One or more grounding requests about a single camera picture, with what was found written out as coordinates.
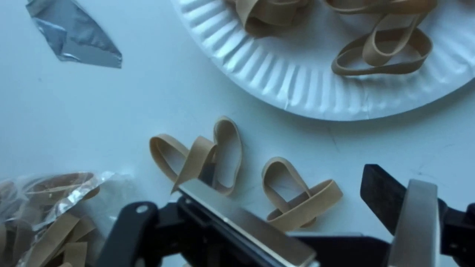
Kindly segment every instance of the silver foil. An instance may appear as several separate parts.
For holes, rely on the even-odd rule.
[[[27,9],[61,61],[120,68],[119,49],[74,0],[30,0]]]

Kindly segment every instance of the bag of rubber bands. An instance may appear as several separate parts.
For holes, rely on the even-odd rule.
[[[0,181],[0,265],[86,265],[88,217],[70,211],[100,193],[113,172],[74,172]]]

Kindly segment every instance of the white paper plate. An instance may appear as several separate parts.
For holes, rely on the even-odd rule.
[[[331,61],[371,30],[364,15],[339,15],[316,0],[304,24],[266,39],[241,27],[224,0],[172,0],[183,22],[220,70],[251,95],[322,120],[365,120],[432,102],[475,77],[475,1],[439,0],[422,25],[434,50],[414,74],[349,79]]]

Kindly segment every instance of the white table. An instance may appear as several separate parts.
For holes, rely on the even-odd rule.
[[[21,1],[0,1],[0,176],[114,171],[134,176],[143,199],[165,205],[171,182],[154,166],[149,138],[171,133],[190,145],[232,117],[245,144],[238,191],[266,217],[261,169],[285,156],[309,185],[334,178],[343,202],[315,231],[390,234],[359,199],[365,163],[407,184],[439,185],[465,209],[474,200],[475,83],[423,108],[353,123],[297,117],[260,102],[226,79],[192,42],[169,1],[82,0],[123,53],[123,68],[59,62]]]

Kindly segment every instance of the white surface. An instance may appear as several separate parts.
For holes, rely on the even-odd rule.
[[[122,70],[58,62],[19,1],[0,1],[0,176],[64,169],[135,176],[143,199],[163,206],[169,181],[149,154],[166,132],[186,145],[212,136],[220,116],[244,139],[236,199],[260,217],[273,209],[261,168],[285,156],[309,185],[334,178],[343,202],[316,231],[387,231],[359,199],[364,163],[380,163],[407,184],[432,181],[456,208],[474,197],[475,83],[395,117],[330,123],[284,113],[242,92],[197,49],[169,1],[86,0],[82,4],[125,55]]]
[[[441,0],[423,22],[434,50],[416,74],[341,79],[331,62],[377,16],[337,15],[324,1],[301,25],[266,39],[245,33],[224,0],[175,0],[202,50],[236,85],[275,107],[324,120],[367,120],[432,102],[475,77],[475,4]]]

